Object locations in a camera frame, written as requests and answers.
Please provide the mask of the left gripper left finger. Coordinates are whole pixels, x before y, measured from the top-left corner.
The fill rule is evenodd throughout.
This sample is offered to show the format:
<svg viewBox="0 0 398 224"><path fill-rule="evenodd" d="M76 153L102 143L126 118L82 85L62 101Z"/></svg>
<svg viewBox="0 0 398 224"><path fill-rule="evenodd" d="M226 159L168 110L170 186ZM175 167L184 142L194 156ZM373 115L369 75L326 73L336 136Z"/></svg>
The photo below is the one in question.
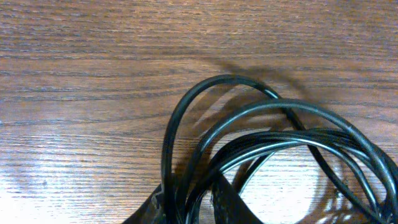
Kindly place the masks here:
<svg viewBox="0 0 398 224"><path fill-rule="evenodd" d="M162 185L150 194L147 200L122 224L164 224L164 191Z"/></svg>

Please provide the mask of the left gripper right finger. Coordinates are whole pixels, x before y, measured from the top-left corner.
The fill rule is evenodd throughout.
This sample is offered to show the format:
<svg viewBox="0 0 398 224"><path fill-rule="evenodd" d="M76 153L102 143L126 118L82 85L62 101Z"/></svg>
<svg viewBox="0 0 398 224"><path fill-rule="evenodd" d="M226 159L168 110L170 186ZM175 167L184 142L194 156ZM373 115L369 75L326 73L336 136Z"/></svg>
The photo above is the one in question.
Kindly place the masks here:
<svg viewBox="0 0 398 224"><path fill-rule="evenodd" d="M217 224L262 224L223 175L212 186L212 202Z"/></svg>

